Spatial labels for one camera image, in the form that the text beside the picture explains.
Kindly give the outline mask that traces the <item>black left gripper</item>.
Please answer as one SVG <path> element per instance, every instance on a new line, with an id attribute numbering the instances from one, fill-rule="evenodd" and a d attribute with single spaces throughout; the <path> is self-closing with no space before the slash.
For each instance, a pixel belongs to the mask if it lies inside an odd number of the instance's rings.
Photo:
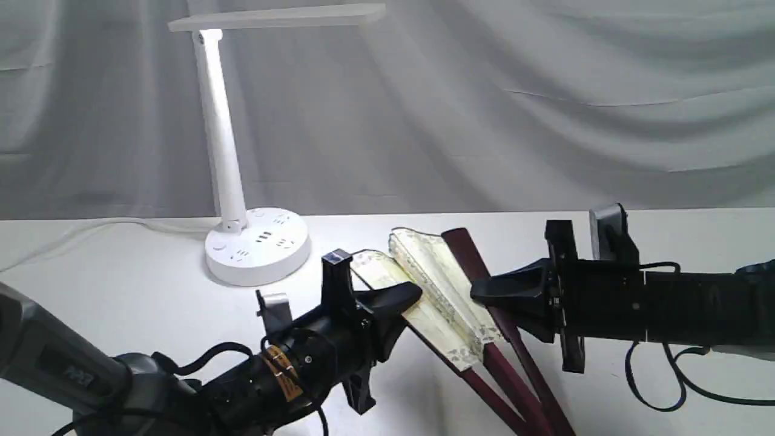
<path id="1" fill-rule="evenodd" d="M 349 406 L 365 414 L 375 405 L 371 370 L 384 363 L 407 325 L 404 312 L 423 295 L 412 282 L 355 291 L 352 255 L 322 257 L 321 301 L 260 345 L 260 405 L 274 416 L 293 416 L 322 405 L 343 387 Z"/>

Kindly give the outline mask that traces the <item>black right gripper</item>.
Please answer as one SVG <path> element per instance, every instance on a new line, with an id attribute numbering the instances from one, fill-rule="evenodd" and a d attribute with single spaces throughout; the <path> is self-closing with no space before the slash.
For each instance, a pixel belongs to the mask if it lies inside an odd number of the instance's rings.
<path id="1" fill-rule="evenodd" d="M 549 220 L 549 259 L 473 281 L 470 298 L 504 310 L 514 324 L 546 344 L 559 335 L 562 370 L 585 370 L 586 337 L 631 339 L 636 323 L 639 265 L 580 259 L 569 220 Z"/>

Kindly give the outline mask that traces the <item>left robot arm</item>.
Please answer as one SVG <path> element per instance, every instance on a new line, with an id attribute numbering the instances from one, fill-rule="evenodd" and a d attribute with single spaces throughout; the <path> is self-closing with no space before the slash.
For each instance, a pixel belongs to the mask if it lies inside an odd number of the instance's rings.
<path id="1" fill-rule="evenodd" d="M 352 287 L 352 256 L 322 257 L 321 302 L 293 319 L 257 293 L 260 350 L 223 342 L 178 365 L 165 354 L 110 357 L 36 301 L 2 285 L 2 379 L 73 413 L 58 435 L 271 435 L 316 413 L 335 386 L 358 414 L 423 290 Z"/>

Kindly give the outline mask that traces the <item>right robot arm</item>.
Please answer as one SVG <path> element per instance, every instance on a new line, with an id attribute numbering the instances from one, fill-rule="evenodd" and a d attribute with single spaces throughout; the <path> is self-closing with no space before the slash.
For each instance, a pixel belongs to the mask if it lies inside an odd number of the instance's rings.
<path id="1" fill-rule="evenodd" d="M 624 218 L 593 222 L 592 260 L 568 220 L 548 221 L 545 238 L 546 259 L 476 280 L 470 296 L 541 342 L 560 339 L 565 371 L 584 372 L 587 337 L 773 359 L 772 263 L 720 274 L 641 264 Z"/>

